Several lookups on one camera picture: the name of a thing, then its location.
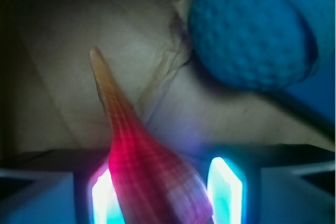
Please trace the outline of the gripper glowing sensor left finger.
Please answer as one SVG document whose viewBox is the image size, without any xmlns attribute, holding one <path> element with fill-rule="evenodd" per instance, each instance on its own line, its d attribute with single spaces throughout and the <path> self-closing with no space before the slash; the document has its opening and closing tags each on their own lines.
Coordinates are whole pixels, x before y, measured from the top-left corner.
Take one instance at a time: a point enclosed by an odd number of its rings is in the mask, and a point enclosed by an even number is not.
<svg viewBox="0 0 336 224">
<path fill-rule="evenodd" d="M 1 223 L 124 223 L 107 149 L 1 160 Z"/>
</svg>

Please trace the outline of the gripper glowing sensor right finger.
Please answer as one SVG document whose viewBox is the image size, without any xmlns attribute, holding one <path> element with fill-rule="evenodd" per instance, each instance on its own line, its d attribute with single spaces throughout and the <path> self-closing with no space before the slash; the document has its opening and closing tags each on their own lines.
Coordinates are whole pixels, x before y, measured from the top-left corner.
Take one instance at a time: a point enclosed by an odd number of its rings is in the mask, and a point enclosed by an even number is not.
<svg viewBox="0 0 336 224">
<path fill-rule="evenodd" d="M 308 144 L 208 151 L 214 223 L 335 223 L 335 153 Z"/>
</svg>

